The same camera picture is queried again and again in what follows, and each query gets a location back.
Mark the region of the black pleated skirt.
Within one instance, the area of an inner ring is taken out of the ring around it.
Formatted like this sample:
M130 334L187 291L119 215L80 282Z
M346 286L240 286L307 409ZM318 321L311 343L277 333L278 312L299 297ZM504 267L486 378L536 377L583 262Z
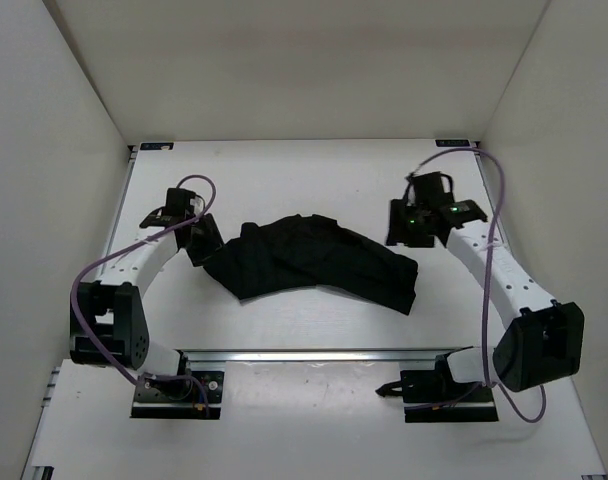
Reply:
M321 215L246 222L204 270L237 299L329 287L408 315L418 263Z

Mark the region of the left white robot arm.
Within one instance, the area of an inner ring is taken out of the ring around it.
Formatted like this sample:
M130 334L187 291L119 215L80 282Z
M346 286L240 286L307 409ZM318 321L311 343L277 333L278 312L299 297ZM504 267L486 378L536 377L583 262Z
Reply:
M109 366L110 353L128 373L158 379L172 398L192 389L193 373L180 351L153 341L144 313L143 297L167 262L181 251L201 267L224 245L212 214L172 233L163 234L172 217L149 216L138 231L143 245L124 253L95 281L74 288L71 304L70 357L84 365Z

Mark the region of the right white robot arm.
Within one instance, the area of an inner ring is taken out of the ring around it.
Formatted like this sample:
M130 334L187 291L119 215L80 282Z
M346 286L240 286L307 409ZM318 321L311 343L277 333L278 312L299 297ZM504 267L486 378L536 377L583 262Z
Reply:
M437 396L455 400L473 382L521 392L579 371L582 310L574 302L559 302L532 279L491 233L486 214L474 201L437 209L391 201L387 244L415 248L435 241L483 288L504 328L496 346L447 355L447 366L432 376Z

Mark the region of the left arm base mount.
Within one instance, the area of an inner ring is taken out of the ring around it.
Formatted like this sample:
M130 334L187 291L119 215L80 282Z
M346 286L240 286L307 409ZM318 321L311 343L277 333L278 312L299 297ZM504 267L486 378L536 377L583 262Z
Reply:
M225 386L225 364L191 363L192 381L164 384L147 379L135 388L130 416L134 419L219 420Z

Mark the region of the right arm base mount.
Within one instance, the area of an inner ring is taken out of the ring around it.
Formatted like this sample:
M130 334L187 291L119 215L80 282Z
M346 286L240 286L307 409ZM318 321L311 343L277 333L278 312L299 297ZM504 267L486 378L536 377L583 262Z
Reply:
M456 383L446 371L403 370L400 379L375 390L400 398L407 424L493 423L499 420L491 389L477 382Z

